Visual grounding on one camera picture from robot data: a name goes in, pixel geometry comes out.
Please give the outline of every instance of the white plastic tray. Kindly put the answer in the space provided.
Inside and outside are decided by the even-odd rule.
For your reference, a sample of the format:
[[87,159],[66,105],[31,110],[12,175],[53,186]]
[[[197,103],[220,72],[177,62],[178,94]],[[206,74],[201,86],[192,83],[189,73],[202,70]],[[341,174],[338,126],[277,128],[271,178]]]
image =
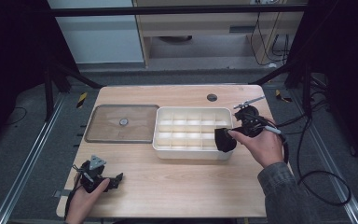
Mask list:
[[162,159],[227,160],[217,150],[214,129],[232,128],[231,112],[215,107],[161,107],[157,111],[153,148]]

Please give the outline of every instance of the wall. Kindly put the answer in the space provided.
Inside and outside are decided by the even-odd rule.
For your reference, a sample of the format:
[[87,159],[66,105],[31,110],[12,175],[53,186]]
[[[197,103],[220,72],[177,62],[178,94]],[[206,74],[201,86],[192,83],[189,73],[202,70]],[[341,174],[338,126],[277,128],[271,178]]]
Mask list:
[[[51,8],[132,7],[131,0],[48,0]],[[78,65],[144,63],[134,16],[57,18]]]

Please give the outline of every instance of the sleeve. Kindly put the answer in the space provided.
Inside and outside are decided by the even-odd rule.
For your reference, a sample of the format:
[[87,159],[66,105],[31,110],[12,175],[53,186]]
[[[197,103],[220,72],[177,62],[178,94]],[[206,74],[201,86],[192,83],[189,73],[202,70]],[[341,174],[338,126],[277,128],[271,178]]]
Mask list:
[[296,184],[286,163],[266,167],[258,175],[258,181],[266,195],[269,224],[321,222],[309,196]]

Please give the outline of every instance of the hand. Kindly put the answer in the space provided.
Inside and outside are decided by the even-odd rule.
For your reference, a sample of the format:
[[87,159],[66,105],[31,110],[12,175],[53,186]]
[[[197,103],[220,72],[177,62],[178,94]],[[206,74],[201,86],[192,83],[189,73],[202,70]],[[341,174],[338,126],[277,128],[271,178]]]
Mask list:
[[109,182],[110,179],[106,178],[92,193],[87,193],[83,187],[80,187],[72,198],[65,221],[69,224],[83,223]]
[[228,131],[228,133],[242,145],[245,145],[263,168],[283,161],[282,141],[276,133],[263,130],[253,138],[235,131]]

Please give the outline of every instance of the person's arm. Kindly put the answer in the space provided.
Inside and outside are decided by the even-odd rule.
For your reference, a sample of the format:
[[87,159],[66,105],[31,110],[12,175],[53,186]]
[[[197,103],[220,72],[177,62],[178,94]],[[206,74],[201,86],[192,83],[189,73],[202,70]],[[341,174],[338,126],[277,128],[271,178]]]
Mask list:
[[264,168],[257,178],[266,195],[268,223],[320,222],[309,196],[298,187],[293,174],[283,162],[282,143],[277,134],[263,131],[250,138],[235,131],[228,133],[245,145]]
[[83,187],[80,187],[72,198],[65,223],[83,223],[98,198],[109,185],[109,181],[110,179],[106,178],[92,193],[87,193]]

